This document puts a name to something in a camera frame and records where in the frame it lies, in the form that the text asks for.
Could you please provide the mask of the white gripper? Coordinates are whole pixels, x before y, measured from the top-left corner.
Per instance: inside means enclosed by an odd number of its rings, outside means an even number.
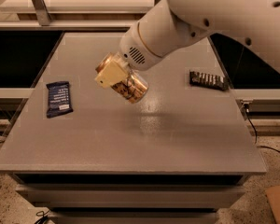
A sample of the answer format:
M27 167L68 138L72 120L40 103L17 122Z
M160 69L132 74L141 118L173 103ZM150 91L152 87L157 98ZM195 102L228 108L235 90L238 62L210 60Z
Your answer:
M139 32L139 23L135 23L121 38L119 53L130 67L139 71L146 71L161 61L161 57L154 54L145 44ZM119 63L106 60L98 66L95 81L103 88L112 87L128 77L128 72Z

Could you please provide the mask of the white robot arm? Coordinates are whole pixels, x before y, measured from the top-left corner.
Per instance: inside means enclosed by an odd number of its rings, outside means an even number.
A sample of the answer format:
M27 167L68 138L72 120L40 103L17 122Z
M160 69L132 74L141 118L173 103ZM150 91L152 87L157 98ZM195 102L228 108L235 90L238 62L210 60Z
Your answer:
M95 81L111 87L213 34L239 42L280 74L280 0L160 0L102 60Z

